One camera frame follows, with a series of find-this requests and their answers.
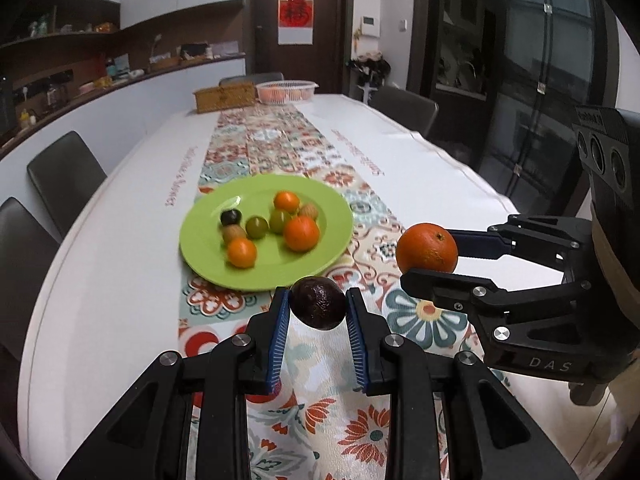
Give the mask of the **dark plum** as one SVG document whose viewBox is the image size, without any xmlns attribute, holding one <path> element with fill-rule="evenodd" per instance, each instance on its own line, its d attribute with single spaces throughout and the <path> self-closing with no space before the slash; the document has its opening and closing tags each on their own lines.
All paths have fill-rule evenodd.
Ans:
<svg viewBox="0 0 640 480">
<path fill-rule="evenodd" d="M 288 306 L 300 322 L 316 330 L 333 330 L 344 320 L 348 301 L 328 278 L 301 278 L 288 291 Z"/>
<path fill-rule="evenodd" d="M 236 226 L 241 223 L 242 212 L 239 209 L 224 210 L 219 217 L 222 226 Z"/>
</svg>

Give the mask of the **brown kiwi back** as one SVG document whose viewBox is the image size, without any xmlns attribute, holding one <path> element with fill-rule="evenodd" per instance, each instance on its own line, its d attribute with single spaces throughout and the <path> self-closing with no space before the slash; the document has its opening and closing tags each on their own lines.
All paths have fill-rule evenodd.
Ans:
<svg viewBox="0 0 640 480">
<path fill-rule="evenodd" d="M 247 238 L 246 232 L 239 226 L 238 224 L 229 224 L 228 226 L 223 226 L 221 230 L 222 240 L 224 244 L 228 246 L 234 240 L 238 240 L 239 238 Z"/>
</svg>

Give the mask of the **far left grey chair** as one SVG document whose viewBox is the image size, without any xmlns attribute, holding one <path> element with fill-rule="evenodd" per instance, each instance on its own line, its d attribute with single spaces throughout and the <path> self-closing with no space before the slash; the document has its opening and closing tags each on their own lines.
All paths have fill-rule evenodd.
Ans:
<svg viewBox="0 0 640 480">
<path fill-rule="evenodd" d="M 27 174 L 62 237 L 106 179 L 98 160 L 75 131 L 35 156 L 27 165 Z"/>
</svg>

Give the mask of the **far end grey chair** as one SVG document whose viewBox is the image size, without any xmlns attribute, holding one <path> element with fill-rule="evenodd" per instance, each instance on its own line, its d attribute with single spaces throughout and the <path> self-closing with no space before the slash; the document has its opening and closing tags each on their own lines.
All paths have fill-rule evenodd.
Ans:
<svg viewBox="0 0 640 480">
<path fill-rule="evenodd" d="M 219 81 L 219 85 L 224 87 L 232 84 L 263 84 L 264 82 L 282 81 L 283 79 L 284 76 L 280 72 L 259 73 L 222 78 Z"/>
</svg>

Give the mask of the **red paper door poster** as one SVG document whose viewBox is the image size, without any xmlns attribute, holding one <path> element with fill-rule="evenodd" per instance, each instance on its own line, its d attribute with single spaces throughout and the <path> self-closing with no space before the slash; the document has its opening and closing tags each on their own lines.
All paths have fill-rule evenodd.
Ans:
<svg viewBox="0 0 640 480">
<path fill-rule="evenodd" d="M 278 0 L 279 46 L 314 43 L 314 0 Z"/>
</svg>

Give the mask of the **near left grey chair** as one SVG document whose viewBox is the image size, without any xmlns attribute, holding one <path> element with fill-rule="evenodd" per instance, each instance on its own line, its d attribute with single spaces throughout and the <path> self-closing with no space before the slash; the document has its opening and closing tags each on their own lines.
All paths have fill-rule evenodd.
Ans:
<svg viewBox="0 0 640 480">
<path fill-rule="evenodd" d="M 14 197 L 1 205 L 1 345 L 21 361 L 41 286 L 58 242 Z"/>
</svg>

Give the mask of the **glass sliding door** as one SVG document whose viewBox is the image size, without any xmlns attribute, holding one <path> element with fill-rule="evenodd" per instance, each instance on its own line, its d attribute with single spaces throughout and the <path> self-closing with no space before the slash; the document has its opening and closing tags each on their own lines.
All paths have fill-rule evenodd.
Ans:
<svg viewBox="0 0 640 480">
<path fill-rule="evenodd" d="M 478 172 L 522 214 L 562 214 L 582 178 L 576 108 L 615 94 L 615 22 L 603 0 L 495 2 L 502 52 Z"/>
</svg>

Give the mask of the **brown kiwi front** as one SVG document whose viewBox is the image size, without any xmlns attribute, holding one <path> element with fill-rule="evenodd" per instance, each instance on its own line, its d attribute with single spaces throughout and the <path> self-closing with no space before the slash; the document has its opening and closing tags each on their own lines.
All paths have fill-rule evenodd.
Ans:
<svg viewBox="0 0 640 480">
<path fill-rule="evenodd" d="M 319 217 L 319 211 L 315 204 L 306 203 L 299 208 L 299 210 L 297 211 L 297 215 L 299 217 L 311 218 L 311 220 L 316 221 Z"/>
</svg>

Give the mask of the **dark wooden door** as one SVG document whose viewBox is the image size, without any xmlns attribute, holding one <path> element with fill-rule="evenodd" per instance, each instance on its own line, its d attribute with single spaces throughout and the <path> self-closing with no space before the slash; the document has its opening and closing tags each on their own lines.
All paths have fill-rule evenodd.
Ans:
<svg viewBox="0 0 640 480">
<path fill-rule="evenodd" d="M 245 0 L 244 49 L 251 74 L 309 80 L 321 93 L 348 89 L 354 0 Z"/>
</svg>

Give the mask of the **white wall intercom panel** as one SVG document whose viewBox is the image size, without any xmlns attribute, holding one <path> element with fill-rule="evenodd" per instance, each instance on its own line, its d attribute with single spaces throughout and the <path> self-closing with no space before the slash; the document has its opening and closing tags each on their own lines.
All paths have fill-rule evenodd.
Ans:
<svg viewBox="0 0 640 480">
<path fill-rule="evenodd" d="M 361 15 L 359 29 L 363 37 L 378 38 L 380 36 L 380 19 L 377 16 Z"/>
</svg>

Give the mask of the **green plate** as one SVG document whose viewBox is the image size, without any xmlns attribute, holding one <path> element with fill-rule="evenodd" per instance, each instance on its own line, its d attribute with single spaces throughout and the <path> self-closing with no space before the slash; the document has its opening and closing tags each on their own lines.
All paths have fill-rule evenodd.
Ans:
<svg viewBox="0 0 640 480">
<path fill-rule="evenodd" d="M 262 174 L 199 198 L 183 220 L 179 248 L 200 278 L 261 292 L 326 270 L 347 248 L 353 226 L 348 203 L 333 188 Z"/>
</svg>

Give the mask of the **small orange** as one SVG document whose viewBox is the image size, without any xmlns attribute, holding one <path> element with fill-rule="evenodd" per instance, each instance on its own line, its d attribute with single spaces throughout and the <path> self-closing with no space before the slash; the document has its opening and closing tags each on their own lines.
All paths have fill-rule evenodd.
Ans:
<svg viewBox="0 0 640 480">
<path fill-rule="evenodd" d="M 235 268 L 252 268 L 257 260 L 257 248 L 248 238 L 234 238 L 227 246 L 227 259 Z"/>
<path fill-rule="evenodd" d="M 296 214 L 300 206 L 299 197 L 291 191 L 279 191 L 273 199 L 274 208 Z"/>
</svg>

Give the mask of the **large orange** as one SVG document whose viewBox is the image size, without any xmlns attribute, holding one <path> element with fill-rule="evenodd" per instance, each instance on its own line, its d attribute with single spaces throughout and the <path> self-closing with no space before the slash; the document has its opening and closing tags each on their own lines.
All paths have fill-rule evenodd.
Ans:
<svg viewBox="0 0 640 480">
<path fill-rule="evenodd" d="M 452 273 L 458 263 L 458 248 L 451 234 L 433 223 L 419 223 L 399 237 L 396 261 L 401 273 L 422 269 Z"/>
<path fill-rule="evenodd" d="M 313 218 L 297 216 L 284 226 L 282 236 L 292 252 L 308 252 L 318 244 L 320 230 Z"/>
</svg>

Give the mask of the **brown kiwi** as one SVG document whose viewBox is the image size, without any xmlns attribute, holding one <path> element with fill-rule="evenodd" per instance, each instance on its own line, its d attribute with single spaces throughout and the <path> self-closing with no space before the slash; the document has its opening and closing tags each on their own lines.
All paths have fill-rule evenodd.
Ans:
<svg viewBox="0 0 640 480">
<path fill-rule="evenodd" d="M 299 210 L 297 211 L 297 215 L 299 217 L 311 218 L 311 220 L 316 221 L 319 217 L 319 211 L 315 204 L 306 203 L 299 208 Z"/>
<path fill-rule="evenodd" d="M 239 238 L 247 238 L 246 232 L 239 226 L 238 224 L 229 224 L 228 226 L 223 226 L 221 230 L 222 240 L 224 244 L 228 246 L 234 240 L 238 240 Z"/>
</svg>

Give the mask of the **right grey chair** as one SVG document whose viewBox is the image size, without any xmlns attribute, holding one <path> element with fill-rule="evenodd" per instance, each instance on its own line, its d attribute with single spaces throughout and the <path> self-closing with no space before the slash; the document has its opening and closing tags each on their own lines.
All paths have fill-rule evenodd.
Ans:
<svg viewBox="0 0 640 480">
<path fill-rule="evenodd" d="M 370 99 L 370 107 L 426 139 L 439 108 L 436 102 L 413 92 L 383 86 Z"/>
</svg>

